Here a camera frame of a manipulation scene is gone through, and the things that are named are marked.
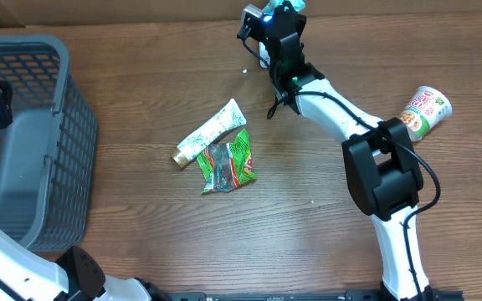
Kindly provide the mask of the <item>white tube gold cap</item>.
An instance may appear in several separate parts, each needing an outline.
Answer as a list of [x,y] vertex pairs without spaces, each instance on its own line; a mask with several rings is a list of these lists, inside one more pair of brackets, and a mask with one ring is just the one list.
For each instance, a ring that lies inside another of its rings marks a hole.
[[184,138],[173,150],[171,158],[184,169],[219,137],[246,123],[237,102],[231,99],[213,117]]

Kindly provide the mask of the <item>green snack packet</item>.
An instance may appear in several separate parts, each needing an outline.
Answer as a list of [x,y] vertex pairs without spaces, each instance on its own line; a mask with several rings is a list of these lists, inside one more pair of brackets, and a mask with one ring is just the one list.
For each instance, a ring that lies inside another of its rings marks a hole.
[[197,163],[206,182],[202,194],[230,192],[258,179],[258,175],[253,172],[246,129],[242,129],[233,142],[208,146],[197,156]]

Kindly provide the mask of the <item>cup noodles container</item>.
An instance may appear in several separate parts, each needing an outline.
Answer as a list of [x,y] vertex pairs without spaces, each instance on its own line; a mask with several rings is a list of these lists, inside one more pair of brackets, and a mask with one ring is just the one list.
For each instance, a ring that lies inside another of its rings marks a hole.
[[398,118],[406,125],[411,141],[418,141],[451,114],[453,107],[445,95],[435,88],[420,86]]

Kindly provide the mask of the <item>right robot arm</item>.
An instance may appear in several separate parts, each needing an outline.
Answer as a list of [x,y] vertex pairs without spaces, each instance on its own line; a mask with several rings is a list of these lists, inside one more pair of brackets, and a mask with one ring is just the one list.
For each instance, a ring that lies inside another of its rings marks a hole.
[[275,103],[314,121],[341,143],[352,200],[372,219],[382,255],[382,291],[391,300],[425,300],[431,292],[423,271],[416,221],[429,165],[412,146],[397,118],[383,121],[341,96],[305,61],[300,36],[304,15],[285,1],[272,13],[245,15],[250,37],[264,45]]

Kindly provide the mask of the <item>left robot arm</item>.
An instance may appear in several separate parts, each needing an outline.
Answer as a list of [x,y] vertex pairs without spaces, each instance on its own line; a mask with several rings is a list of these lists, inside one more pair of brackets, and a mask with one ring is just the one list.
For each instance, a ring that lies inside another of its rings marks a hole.
[[162,300],[139,278],[105,274],[79,246],[99,127],[68,78],[42,87],[46,105],[12,110],[0,78],[0,300]]

